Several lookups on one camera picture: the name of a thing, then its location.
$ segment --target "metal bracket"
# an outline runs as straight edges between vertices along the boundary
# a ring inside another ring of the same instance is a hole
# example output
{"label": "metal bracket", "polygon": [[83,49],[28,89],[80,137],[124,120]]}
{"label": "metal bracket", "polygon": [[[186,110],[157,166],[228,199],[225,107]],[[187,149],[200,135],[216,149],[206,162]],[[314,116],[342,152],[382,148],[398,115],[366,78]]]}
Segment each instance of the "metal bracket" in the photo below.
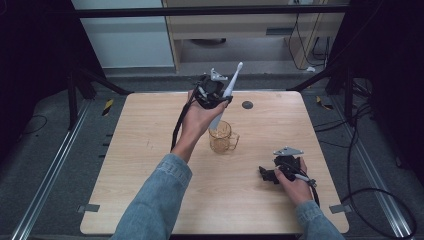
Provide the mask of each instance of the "metal bracket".
{"label": "metal bracket", "polygon": [[293,156],[298,154],[303,154],[303,151],[294,149],[291,147],[287,147],[287,146],[285,146],[283,149],[280,149],[278,151],[274,151],[274,155],[279,155],[279,156]]}
{"label": "metal bracket", "polygon": [[332,214],[339,213],[339,212],[348,213],[348,212],[352,212],[352,208],[350,207],[350,205],[340,204],[340,205],[330,206],[330,211]]}
{"label": "metal bracket", "polygon": [[215,71],[214,68],[211,69],[211,80],[212,81],[218,81],[218,80],[228,80],[228,77],[224,77],[221,74],[219,74],[217,71]]}
{"label": "metal bracket", "polygon": [[87,205],[80,205],[77,208],[78,213],[85,213],[85,212],[98,212],[100,209],[100,205],[96,204],[87,204]]}

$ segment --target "hand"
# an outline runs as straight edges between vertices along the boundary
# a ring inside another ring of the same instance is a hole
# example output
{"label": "hand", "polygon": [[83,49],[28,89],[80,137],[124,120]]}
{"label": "hand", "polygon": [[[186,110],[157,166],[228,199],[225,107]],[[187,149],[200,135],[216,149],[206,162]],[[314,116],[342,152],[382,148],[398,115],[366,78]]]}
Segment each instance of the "hand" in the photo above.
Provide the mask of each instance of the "hand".
{"label": "hand", "polygon": [[[187,99],[190,99],[192,93],[193,90],[188,92]],[[227,105],[228,102],[225,101],[214,109],[204,109],[197,101],[193,102],[184,117],[180,139],[171,152],[188,163],[199,138],[206,132],[212,120],[224,112]]]}
{"label": "hand", "polygon": [[[300,157],[300,168],[306,173],[306,165],[302,157]],[[309,185],[305,181],[296,178],[291,182],[279,169],[275,169],[274,172],[294,205],[299,206],[306,201],[313,200]]]}
{"label": "hand", "polygon": [[[187,99],[190,99],[192,93],[193,90],[188,92]],[[224,101],[213,109],[204,109],[197,101],[193,102],[183,120],[182,135],[200,138],[208,129],[212,120],[224,112],[227,105],[228,101]]]}

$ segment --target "wooden table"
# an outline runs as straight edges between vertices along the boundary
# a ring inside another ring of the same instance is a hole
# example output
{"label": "wooden table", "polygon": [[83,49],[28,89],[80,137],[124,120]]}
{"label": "wooden table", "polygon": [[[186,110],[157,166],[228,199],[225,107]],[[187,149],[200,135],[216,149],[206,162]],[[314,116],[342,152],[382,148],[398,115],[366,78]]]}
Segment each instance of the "wooden table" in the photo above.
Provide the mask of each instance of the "wooden table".
{"label": "wooden table", "polygon": [[[238,146],[213,152],[208,133],[199,140],[189,166],[193,178],[173,234],[287,234],[302,232],[294,207],[280,185],[264,182],[258,166],[274,167],[273,151],[301,149],[308,175],[316,179],[324,214],[347,232],[344,213],[328,167],[298,92],[235,92],[222,120],[240,135]],[[162,157],[169,153],[172,132],[187,93],[134,93],[128,96],[81,231],[112,234],[124,210]],[[242,103],[250,101],[252,109]]]}

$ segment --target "small dark disc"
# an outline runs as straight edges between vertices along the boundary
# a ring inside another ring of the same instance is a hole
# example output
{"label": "small dark disc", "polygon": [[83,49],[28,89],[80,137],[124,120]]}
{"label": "small dark disc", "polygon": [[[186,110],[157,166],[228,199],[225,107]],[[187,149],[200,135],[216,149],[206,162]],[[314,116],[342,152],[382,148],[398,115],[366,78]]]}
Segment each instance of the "small dark disc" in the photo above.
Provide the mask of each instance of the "small dark disc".
{"label": "small dark disc", "polygon": [[252,103],[252,102],[250,102],[250,101],[244,101],[244,102],[241,104],[241,106],[242,106],[244,109],[251,109],[251,108],[253,108],[253,103]]}

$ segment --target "denim sleeve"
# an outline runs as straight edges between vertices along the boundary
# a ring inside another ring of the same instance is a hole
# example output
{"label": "denim sleeve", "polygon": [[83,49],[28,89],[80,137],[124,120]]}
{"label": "denim sleeve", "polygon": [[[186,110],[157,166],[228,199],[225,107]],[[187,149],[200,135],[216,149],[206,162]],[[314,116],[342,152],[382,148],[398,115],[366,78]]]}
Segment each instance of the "denim sleeve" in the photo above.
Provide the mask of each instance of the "denim sleeve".
{"label": "denim sleeve", "polygon": [[344,239],[315,201],[310,200],[299,205],[296,208],[296,215],[304,230],[305,239]]}
{"label": "denim sleeve", "polygon": [[192,172],[167,154],[125,210],[112,239],[169,239]]}

